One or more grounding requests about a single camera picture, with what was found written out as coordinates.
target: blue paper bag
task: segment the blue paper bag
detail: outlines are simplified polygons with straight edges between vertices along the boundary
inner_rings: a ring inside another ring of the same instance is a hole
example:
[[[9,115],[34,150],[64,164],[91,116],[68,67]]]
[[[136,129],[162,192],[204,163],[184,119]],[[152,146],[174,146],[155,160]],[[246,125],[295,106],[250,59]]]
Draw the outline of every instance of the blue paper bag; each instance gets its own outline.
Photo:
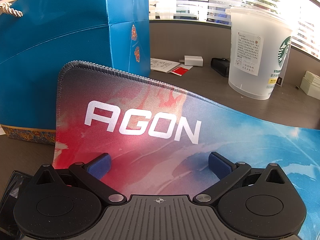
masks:
[[[0,15],[0,124],[54,143],[57,78],[72,60],[148,76],[148,0],[17,0]]]

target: gold trim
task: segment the gold trim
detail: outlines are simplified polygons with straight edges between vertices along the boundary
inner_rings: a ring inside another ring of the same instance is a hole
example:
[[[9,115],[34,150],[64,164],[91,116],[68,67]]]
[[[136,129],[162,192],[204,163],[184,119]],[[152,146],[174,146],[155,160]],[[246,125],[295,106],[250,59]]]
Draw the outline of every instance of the gold trim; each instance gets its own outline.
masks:
[[[37,128],[25,128],[25,127],[9,126],[9,125],[4,125],[4,124],[0,124],[0,126],[6,127],[6,128],[12,128],[12,129],[29,130],[29,131],[56,132],[56,130],[37,129]]]

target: ornate patterned bag bottom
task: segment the ornate patterned bag bottom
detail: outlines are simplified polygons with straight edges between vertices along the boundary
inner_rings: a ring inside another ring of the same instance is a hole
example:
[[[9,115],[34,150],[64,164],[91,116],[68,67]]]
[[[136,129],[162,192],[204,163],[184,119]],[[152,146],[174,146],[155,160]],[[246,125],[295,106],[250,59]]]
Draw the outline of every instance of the ornate patterned bag bottom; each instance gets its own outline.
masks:
[[[9,138],[53,145],[55,143],[55,130],[41,130],[33,128],[14,127],[3,124],[1,124],[0,126]]]

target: white charger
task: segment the white charger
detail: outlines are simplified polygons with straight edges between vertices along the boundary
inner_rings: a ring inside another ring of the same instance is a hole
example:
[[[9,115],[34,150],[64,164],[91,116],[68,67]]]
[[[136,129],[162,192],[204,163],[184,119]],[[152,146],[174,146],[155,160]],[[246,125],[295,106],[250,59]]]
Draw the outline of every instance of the white charger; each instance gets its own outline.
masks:
[[[203,59],[200,56],[184,56],[184,64],[186,66],[203,66]]]

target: desk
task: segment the desk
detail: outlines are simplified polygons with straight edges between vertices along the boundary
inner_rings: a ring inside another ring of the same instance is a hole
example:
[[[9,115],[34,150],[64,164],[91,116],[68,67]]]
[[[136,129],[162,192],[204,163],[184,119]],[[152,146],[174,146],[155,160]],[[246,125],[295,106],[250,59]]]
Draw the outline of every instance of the desk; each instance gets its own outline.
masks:
[[[294,85],[276,86],[270,99],[261,101],[234,91],[228,85],[228,79],[208,65],[193,67],[183,76],[151,71],[150,78],[190,90],[263,120],[320,129],[320,100],[307,96]],[[53,145],[19,141],[0,135],[0,194],[13,170],[33,175],[41,164],[52,162],[53,151]]]

